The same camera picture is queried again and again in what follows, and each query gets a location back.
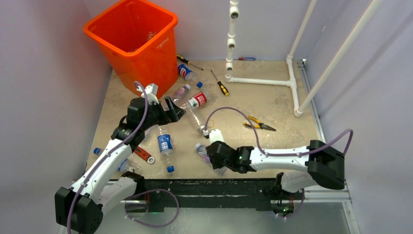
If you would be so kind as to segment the blue label bottle standing cap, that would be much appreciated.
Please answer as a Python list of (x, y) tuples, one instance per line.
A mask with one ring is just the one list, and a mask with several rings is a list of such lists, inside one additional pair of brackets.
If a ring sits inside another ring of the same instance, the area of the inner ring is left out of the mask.
[(158, 126), (157, 142), (161, 159), (166, 167), (168, 173), (175, 171), (173, 161), (171, 159), (173, 154), (173, 146), (171, 141), (171, 135), (165, 126)]

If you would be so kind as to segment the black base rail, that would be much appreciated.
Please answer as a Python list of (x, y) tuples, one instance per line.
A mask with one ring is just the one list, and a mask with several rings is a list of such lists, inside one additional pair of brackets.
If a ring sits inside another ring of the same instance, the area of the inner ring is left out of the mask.
[(213, 178), (213, 179), (145, 179), (126, 172), (122, 178), (137, 182), (134, 197), (142, 200), (149, 212), (163, 212), (165, 208), (223, 208), (293, 212), (294, 201), (304, 200), (303, 189), (288, 193), (279, 188), (276, 178)]

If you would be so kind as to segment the red label Nongfu bottle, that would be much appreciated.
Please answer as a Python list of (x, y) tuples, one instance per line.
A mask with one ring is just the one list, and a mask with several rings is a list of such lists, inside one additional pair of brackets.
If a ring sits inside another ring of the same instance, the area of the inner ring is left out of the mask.
[(200, 91), (188, 99), (184, 100), (180, 108), (182, 109), (192, 109), (195, 110), (205, 104), (210, 100), (209, 93), (206, 91)]

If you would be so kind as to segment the yellow black pliers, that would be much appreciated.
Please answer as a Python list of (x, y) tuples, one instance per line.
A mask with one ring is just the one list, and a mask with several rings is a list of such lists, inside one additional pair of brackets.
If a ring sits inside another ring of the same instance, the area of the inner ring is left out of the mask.
[(259, 120), (258, 120), (257, 118), (255, 118), (255, 117), (247, 116), (247, 118), (248, 118), (249, 120), (255, 122), (255, 124), (252, 124), (252, 125), (251, 125), (251, 124), (249, 124), (249, 123), (247, 123), (247, 122), (244, 122), (244, 123), (243, 123), (244, 127), (247, 127), (247, 128), (255, 128), (255, 129), (265, 129), (265, 130), (269, 130), (269, 131), (276, 131), (275, 128), (273, 128), (273, 127), (271, 127), (271, 126), (269, 126), (269, 125), (267, 125), (267, 124), (262, 123), (261, 121), (259, 121)]

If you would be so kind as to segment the orange plastic bin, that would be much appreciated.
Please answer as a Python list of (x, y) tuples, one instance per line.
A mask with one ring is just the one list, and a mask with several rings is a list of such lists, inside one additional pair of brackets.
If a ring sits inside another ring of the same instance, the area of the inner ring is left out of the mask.
[(174, 28), (178, 17), (147, 0), (121, 0), (85, 24), (109, 64), (131, 92), (134, 82), (158, 86), (162, 97), (177, 81)]

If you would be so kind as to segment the red blue small screwdriver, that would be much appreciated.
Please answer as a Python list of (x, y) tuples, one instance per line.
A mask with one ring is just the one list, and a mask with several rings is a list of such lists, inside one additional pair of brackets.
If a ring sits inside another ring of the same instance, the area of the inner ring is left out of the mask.
[(256, 61), (255, 57), (238, 57), (235, 58), (235, 60), (239, 60), (239, 61)]

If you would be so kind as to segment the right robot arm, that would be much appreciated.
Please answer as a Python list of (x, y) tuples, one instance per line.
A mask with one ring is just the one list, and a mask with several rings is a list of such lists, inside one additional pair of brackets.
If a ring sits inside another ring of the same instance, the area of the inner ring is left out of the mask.
[(279, 198), (314, 185), (331, 190), (345, 187), (344, 153), (319, 140), (293, 149), (263, 151), (252, 146), (233, 149), (216, 141), (206, 147), (206, 152), (214, 169), (226, 167), (241, 174), (269, 169), (289, 170), (280, 175), (273, 186), (274, 194)]

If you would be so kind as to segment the black yellow short screwdriver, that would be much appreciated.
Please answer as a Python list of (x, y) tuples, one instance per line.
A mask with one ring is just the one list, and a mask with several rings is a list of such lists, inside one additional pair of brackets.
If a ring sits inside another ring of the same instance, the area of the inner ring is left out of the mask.
[(215, 73), (214, 73), (212, 70), (210, 70), (210, 71), (211, 71), (212, 75), (214, 76), (214, 78), (216, 79), (217, 84), (218, 84), (221, 92), (223, 93), (223, 95), (224, 95), (224, 96), (229, 96), (229, 91), (228, 91), (228, 89), (227, 89), (227, 88), (222, 84), (222, 82), (217, 78), (217, 76), (215, 75)]

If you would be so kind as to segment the black yellow long screwdriver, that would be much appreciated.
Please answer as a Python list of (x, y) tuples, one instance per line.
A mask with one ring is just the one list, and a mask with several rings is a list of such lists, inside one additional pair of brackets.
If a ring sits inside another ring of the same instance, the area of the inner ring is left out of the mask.
[(176, 57), (177, 57), (177, 59), (178, 59), (179, 61), (181, 61), (181, 62), (184, 63), (184, 64), (192, 65), (192, 66), (194, 66), (195, 68), (198, 68), (198, 69), (200, 69), (200, 70), (202, 70), (202, 71), (204, 70), (203, 68), (195, 65), (193, 62), (187, 60), (186, 58), (184, 58), (183, 56), (181, 56), (181, 55), (179, 55), (179, 54), (177, 54)]

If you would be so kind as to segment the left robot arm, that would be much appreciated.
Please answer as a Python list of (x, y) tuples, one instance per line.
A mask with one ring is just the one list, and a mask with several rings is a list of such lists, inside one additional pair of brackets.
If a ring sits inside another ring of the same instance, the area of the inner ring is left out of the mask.
[(177, 122), (186, 114), (169, 97), (165, 101), (167, 110), (156, 99), (132, 99), (127, 114), (121, 118), (99, 158), (69, 188), (61, 187), (55, 193), (56, 222), (65, 226), (69, 234), (73, 231), (95, 233), (104, 215), (117, 203), (129, 197), (140, 199), (146, 194), (144, 178), (130, 171), (112, 186), (108, 187), (107, 183), (143, 141), (147, 129)]

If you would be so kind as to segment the red adjustable wrench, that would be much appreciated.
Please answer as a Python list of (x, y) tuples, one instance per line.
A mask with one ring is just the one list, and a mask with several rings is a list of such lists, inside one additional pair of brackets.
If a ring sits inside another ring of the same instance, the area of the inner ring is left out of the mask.
[(146, 150), (144, 150), (141, 147), (136, 147), (134, 150), (134, 153), (138, 155), (141, 159), (145, 160), (148, 164), (154, 164), (155, 163), (155, 158), (149, 154)]

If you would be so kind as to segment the aluminium frame rail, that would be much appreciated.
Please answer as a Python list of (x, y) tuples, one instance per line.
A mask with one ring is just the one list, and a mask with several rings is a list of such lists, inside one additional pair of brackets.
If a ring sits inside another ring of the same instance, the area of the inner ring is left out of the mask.
[(310, 151), (321, 148), (320, 151), (309, 154), (308, 173), (310, 177), (323, 189), (322, 200), (336, 199), (336, 195), (328, 195), (335, 191), (346, 190), (344, 179), (344, 154), (332, 146), (328, 146), (324, 141), (324, 133), (321, 127), (318, 112), (313, 100), (308, 108), (311, 109), (313, 119), (317, 126), (318, 140), (311, 140), (308, 146)]

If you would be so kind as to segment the purple label front bottle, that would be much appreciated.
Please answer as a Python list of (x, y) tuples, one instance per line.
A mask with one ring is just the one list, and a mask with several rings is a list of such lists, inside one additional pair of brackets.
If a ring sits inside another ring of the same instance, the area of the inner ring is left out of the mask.
[[(197, 152), (197, 155), (210, 167), (213, 169), (213, 165), (210, 161), (209, 156), (207, 155), (207, 150), (206, 150), (206, 145), (201, 144), (201, 143), (196, 143), (195, 144), (195, 150)], [(226, 172), (226, 167), (222, 168), (217, 168), (213, 169), (215, 173), (217, 173), (220, 176), (223, 176)]]

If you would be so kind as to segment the clear jar silver lid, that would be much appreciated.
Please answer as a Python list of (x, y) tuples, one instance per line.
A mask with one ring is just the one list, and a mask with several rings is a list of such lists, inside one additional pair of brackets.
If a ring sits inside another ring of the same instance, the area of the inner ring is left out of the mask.
[(197, 133), (202, 134), (206, 127), (206, 118), (202, 115), (202, 113), (198, 109), (189, 108), (186, 115), (191, 127)]

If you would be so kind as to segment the Pepsi bottle near bin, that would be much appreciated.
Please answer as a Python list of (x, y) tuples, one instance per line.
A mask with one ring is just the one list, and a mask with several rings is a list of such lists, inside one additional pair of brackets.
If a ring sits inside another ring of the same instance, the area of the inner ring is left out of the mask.
[(180, 64), (177, 67), (178, 74), (185, 80), (195, 79), (195, 73), (190, 70), (186, 65)]

